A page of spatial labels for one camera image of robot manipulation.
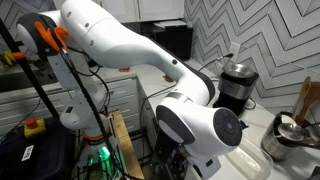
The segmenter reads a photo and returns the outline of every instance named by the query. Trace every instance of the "wooden board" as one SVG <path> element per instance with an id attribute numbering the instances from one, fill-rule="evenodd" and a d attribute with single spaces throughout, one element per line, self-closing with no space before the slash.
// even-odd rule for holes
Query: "wooden board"
<path id="1" fill-rule="evenodd" d="M 122 151 L 128 174 L 140 179 L 144 179 L 121 112 L 117 110 L 112 112 L 112 115 L 120 141 L 120 150 Z"/>

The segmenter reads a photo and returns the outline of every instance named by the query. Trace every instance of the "wooden utensil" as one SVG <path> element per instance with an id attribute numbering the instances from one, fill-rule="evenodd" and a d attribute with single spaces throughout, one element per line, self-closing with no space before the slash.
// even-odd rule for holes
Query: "wooden utensil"
<path id="1" fill-rule="evenodd" d="M 311 77 L 308 76 L 306 77 L 306 79 L 304 80 L 302 86 L 301 86 L 301 90 L 300 90 L 300 94 L 299 97 L 297 99 L 296 104 L 293 106 L 293 111 L 292 111 L 292 119 L 296 119 L 296 116 L 298 114 L 298 110 L 301 109 L 301 105 L 303 104 L 303 99 L 304 97 L 307 95 L 309 89 L 310 89 L 310 85 L 311 85 Z"/>
<path id="2" fill-rule="evenodd" d="M 310 88 L 303 100 L 302 109 L 295 119 L 296 123 L 301 126 L 310 107 L 320 100 L 320 82 L 311 82 Z"/>

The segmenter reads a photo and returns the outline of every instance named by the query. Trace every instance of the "black coffee grinder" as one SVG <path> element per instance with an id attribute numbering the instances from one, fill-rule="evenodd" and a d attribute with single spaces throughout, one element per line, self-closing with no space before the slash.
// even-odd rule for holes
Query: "black coffee grinder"
<path id="1" fill-rule="evenodd" d="M 259 75 L 249 67 L 231 62 L 223 67 L 223 71 L 218 86 L 219 98 L 213 104 L 213 107 L 228 108 L 239 116 Z"/>

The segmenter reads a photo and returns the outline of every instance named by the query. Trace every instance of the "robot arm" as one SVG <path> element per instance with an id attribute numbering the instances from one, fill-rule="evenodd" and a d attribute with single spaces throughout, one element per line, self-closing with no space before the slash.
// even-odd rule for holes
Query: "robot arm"
<path id="1" fill-rule="evenodd" d="M 76 42 L 78 47 L 100 65 L 109 68 L 123 68 L 150 64 L 177 82 L 176 87 L 157 107 L 157 119 L 166 137 L 180 147 L 184 156 L 195 167 L 202 179 L 211 177 L 219 169 L 218 156 L 232 151 L 239 145 L 242 136 L 239 119 L 227 109 L 204 107 L 214 96 L 214 86 L 205 75 L 187 67 L 151 40 L 123 27 L 108 12 L 90 0 L 68 0 L 63 4 L 60 12 L 46 12 L 43 15 L 50 17 L 57 26 L 64 27 L 68 31 L 69 35 L 65 39 L 67 44 L 75 45 L 74 42 Z M 39 46 L 36 45 L 36 40 L 32 35 L 34 32 L 28 30 L 23 23 L 18 23 L 17 26 L 23 42 L 39 53 Z M 53 67 L 62 61 L 60 56 L 51 56 L 49 60 Z M 76 66 L 87 71 L 84 62 L 79 57 Z M 70 86 L 69 82 L 65 82 L 66 77 L 70 75 L 63 64 L 61 67 L 59 65 L 55 72 L 59 81 L 63 82 L 62 86 L 70 89 L 77 88 L 76 85 Z M 89 86 L 92 89 L 90 91 L 89 88 L 90 92 L 93 93 L 99 89 L 92 83 L 92 79 L 83 80 L 86 84 L 91 85 Z M 102 97 L 103 91 L 101 92 L 100 95 L 95 95 L 97 106 L 101 106 L 98 100 Z M 86 114 L 81 110 L 74 112 Z M 63 118 L 66 114 L 61 115 L 61 121 L 68 119 Z M 92 118 L 94 117 L 88 116 L 75 124 L 62 123 L 68 128 L 84 128 L 88 134 L 94 134 L 96 126 L 88 128 L 89 124 L 92 124 L 88 121 Z M 166 146 L 165 143 L 159 144 L 162 140 L 157 141 L 156 149 Z M 170 147 L 169 150 L 176 148 L 176 145 Z M 158 158 L 155 161 L 157 160 L 162 164 L 166 159 Z"/>

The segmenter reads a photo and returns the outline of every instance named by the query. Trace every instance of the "red emergency stop button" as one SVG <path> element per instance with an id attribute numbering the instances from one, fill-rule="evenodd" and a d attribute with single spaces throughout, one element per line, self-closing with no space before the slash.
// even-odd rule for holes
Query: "red emergency stop button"
<path id="1" fill-rule="evenodd" d="M 35 129 L 38 127 L 38 123 L 35 118 L 29 118 L 28 120 L 26 120 L 25 125 L 27 125 L 31 129 Z"/>

